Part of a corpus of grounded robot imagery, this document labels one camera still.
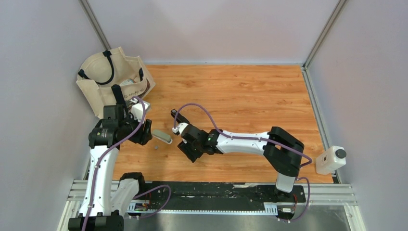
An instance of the wood grain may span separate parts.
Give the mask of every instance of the wood grain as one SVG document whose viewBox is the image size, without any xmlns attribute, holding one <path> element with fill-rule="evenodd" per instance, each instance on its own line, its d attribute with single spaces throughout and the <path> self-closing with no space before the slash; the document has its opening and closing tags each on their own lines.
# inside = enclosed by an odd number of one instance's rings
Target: wood grain
<svg viewBox="0 0 408 231">
<path fill-rule="evenodd" d="M 126 172 L 142 172 L 146 180 L 274 182 L 277 172 L 263 157 L 253 154 L 204 154 L 195 163 L 177 148 L 181 141 L 171 128 L 170 110 L 185 103 L 203 105 L 218 127 L 233 132 L 256 133 L 279 126 L 305 144 L 316 158 L 323 152 L 309 96 L 299 66 L 271 65 L 150 65 L 156 87 L 144 99 L 152 108 L 147 118 L 152 130 L 173 137 L 171 145 L 156 138 L 145 146 L 129 141 L 121 145 L 114 179 Z M 209 131 L 212 124 L 200 108 L 182 110 L 196 127 Z M 332 183 L 330 175 L 315 172 L 315 165 L 300 176 L 314 183 Z"/>
</svg>

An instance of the black handle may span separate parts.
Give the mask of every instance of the black handle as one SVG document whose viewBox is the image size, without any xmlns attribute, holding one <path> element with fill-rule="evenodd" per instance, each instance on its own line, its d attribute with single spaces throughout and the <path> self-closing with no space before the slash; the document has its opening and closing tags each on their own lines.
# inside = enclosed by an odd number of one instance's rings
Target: black handle
<svg viewBox="0 0 408 231">
<path fill-rule="evenodd" d="M 111 57 L 110 57 L 110 56 L 112 55 L 112 53 L 111 53 L 110 51 L 106 50 L 106 51 L 102 52 L 102 54 L 108 59 L 109 64 L 111 65 L 112 75 L 111 75 L 111 77 L 108 79 L 108 81 L 106 81 L 106 82 L 100 83 L 100 82 L 95 81 L 95 83 L 97 83 L 97 84 L 99 84 L 99 85 L 105 85 L 105 84 L 108 84 L 108 83 L 112 82 L 112 80 L 114 79 L 114 76 L 115 76 L 114 64 L 112 63 L 112 59 L 111 59 Z M 85 74 L 85 71 L 82 70 L 82 69 L 79 70 L 78 75 L 81 76 L 82 78 L 90 79 L 90 78 L 88 78 L 88 76 Z"/>
</svg>

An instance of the canvas bag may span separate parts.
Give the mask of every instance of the canvas bag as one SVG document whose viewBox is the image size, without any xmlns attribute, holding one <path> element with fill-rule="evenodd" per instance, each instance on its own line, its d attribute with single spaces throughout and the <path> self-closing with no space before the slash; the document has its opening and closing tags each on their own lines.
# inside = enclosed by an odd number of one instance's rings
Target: canvas bag
<svg viewBox="0 0 408 231">
<path fill-rule="evenodd" d="M 103 118 L 103 107 L 115 105 L 113 85 L 119 85 L 128 109 L 133 105 L 130 99 L 142 99 L 156 85 L 140 56 L 125 56 L 121 47 L 90 56 L 82 64 L 77 75 L 77 85 L 87 98 L 93 112 Z"/>
</svg>

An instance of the wooden table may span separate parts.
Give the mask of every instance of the wooden table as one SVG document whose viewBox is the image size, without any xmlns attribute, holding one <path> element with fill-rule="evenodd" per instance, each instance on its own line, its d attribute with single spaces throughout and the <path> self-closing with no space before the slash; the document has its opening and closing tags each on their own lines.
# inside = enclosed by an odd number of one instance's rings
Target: wooden table
<svg viewBox="0 0 408 231">
<path fill-rule="evenodd" d="M 129 141 L 121 145 L 114 179 L 125 172 L 142 172 L 146 180 L 274 182 L 277 172 L 263 156 L 254 154 L 204 154 L 192 163 L 172 133 L 170 110 L 185 103 L 203 105 L 218 127 L 232 132 L 257 133 L 279 126 L 305 144 L 304 153 L 316 158 L 323 145 L 299 66 L 271 65 L 150 65 L 156 86 L 144 100 L 152 108 L 147 118 L 152 130 L 173 137 L 168 145 L 156 138 L 145 146 Z M 182 114 L 196 127 L 213 129 L 206 114 L 188 106 Z M 301 169 L 313 183 L 332 183 L 330 175 Z"/>
</svg>

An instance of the white wall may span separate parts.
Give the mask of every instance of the white wall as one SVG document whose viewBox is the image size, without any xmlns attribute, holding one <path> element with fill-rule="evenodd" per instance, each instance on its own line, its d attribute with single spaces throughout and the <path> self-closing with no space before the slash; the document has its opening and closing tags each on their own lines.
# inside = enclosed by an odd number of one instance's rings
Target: white wall
<svg viewBox="0 0 408 231">
<path fill-rule="evenodd" d="M 338 0 L 89 0 L 112 48 L 149 63 L 303 63 Z"/>
<path fill-rule="evenodd" d="M 54 231 L 95 117 L 75 84 L 103 51 L 76 0 L 0 2 L 0 230 Z"/>
<path fill-rule="evenodd" d="M 408 1 L 351 0 L 310 68 L 367 230 L 406 230 Z"/>
</svg>

